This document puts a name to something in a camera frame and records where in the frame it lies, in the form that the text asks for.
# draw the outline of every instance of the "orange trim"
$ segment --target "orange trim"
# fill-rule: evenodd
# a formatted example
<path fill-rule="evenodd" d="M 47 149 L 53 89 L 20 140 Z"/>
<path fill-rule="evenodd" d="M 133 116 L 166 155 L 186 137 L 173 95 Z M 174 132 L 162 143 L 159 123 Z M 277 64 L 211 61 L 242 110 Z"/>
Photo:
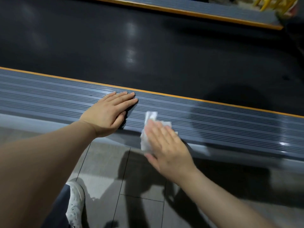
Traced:
<path fill-rule="evenodd" d="M 242 19 L 221 17 L 221 16 L 197 13 L 197 12 L 192 12 L 192 11 L 187 11 L 187 10 L 179 10 L 179 9 L 173 9 L 173 8 L 168 8 L 168 7 L 137 3 L 137 2 L 133 2 L 133 1 L 124 1 L 124 0 L 98 0 L 98 1 L 133 6 L 133 7 L 140 7 L 140 8 L 144 8 L 144 9 L 162 11 L 162 12 L 173 13 L 173 14 L 187 15 L 187 16 L 198 17 L 198 18 L 218 20 L 218 21 L 223 21 L 223 22 L 231 22 L 231 23 L 237 23 L 237 24 L 242 24 L 242 25 L 256 26 L 256 27 L 267 28 L 267 29 L 274 29 L 274 30 L 283 29 L 283 26 L 281 26 L 281 25 L 271 25 L 271 24 L 252 22 L 252 21 L 247 21 L 247 20 L 242 20 Z"/>
<path fill-rule="evenodd" d="M 250 109 L 250 110 L 255 110 L 255 111 L 261 111 L 261 112 L 266 112 L 266 113 L 273 113 L 273 114 L 291 116 L 291 117 L 296 117 L 296 118 L 304 118 L 304 116 L 295 115 L 295 114 L 287 114 L 287 113 L 281 113 L 281 112 L 276 112 L 276 111 L 271 111 L 271 110 L 246 107 L 246 106 L 241 106 L 241 105 L 233 105 L 233 104 L 221 103 L 221 102 L 216 102 L 216 101 L 207 101 L 207 100 L 196 99 L 196 98 L 188 98 L 188 97 L 183 97 L 183 96 L 164 94 L 164 93 L 152 92 L 152 91 L 147 91 L 147 90 L 139 90 L 139 89 L 133 89 L 133 88 L 128 88 L 128 87 L 109 85 L 109 84 L 102 84 L 102 83 L 98 83 L 98 82 L 84 81 L 84 80 L 78 80 L 78 79 L 73 79 L 73 78 L 48 75 L 48 74 L 43 74 L 43 73 L 35 73 L 35 72 L 30 72 L 30 71 L 16 70 L 16 69 L 4 68 L 4 67 L 0 67 L 0 69 L 2 69 L 2 70 L 9 70 L 9 71 L 16 71 L 16 72 L 21 72 L 21 73 L 29 73 L 29 74 L 34 74 L 34 75 L 39 75 L 39 76 L 45 76 L 45 77 L 53 77 L 53 78 L 58 78 L 58 79 L 63 79 L 63 80 L 69 80 L 69 81 L 77 81 L 77 82 L 82 82 L 82 83 L 107 86 L 107 87 L 121 88 L 121 89 L 126 89 L 126 90 L 131 90 L 131 91 L 137 91 L 137 92 L 143 92 L 143 93 L 148 93 L 148 94 L 157 94 L 157 95 L 174 97 L 174 98 L 181 98 L 181 99 L 187 99 L 187 100 L 193 100 L 193 101 L 207 102 L 207 103 L 218 104 L 218 105 L 226 105 L 226 106 L 232 106 L 232 107 L 236 107 L 236 108 Z"/>

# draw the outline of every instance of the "dark trousers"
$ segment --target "dark trousers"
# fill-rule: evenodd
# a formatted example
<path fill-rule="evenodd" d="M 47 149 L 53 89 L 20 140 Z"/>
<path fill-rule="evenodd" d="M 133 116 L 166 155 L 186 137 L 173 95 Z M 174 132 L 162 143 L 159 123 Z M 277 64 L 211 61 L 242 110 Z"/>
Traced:
<path fill-rule="evenodd" d="M 70 186 L 64 185 L 53 204 L 51 213 L 44 220 L 41 228 L 70 228 L 65 216 L 70 200 Z"/>

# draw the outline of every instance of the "white sneaker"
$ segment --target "white sneaker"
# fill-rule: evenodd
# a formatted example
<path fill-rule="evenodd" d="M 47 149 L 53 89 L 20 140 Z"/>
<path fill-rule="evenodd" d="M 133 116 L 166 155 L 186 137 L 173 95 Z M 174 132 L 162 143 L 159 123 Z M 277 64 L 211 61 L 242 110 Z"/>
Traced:
<path fill-rule="evenodd" d="M 85 205 L 85 192 L 75 181 L 68 181 L 66 184 L 70 186 L 70 201 L 65 215 L 71 228 L 82 228 L 81 215 Z"/>

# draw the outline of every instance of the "left hand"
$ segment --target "left hand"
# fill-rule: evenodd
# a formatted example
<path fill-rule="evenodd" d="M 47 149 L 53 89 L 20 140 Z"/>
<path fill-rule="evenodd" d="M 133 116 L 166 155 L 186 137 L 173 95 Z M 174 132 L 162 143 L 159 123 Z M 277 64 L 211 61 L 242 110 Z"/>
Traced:
<path fill-rule="evenodd" d="M 90 124 L 96 131 L 96 137 L 105 137 L 114 133 L 125 119 L 125 110 L 137 103 L 135 93 L 110 93 L 87 109 L 79 121 Z"/>

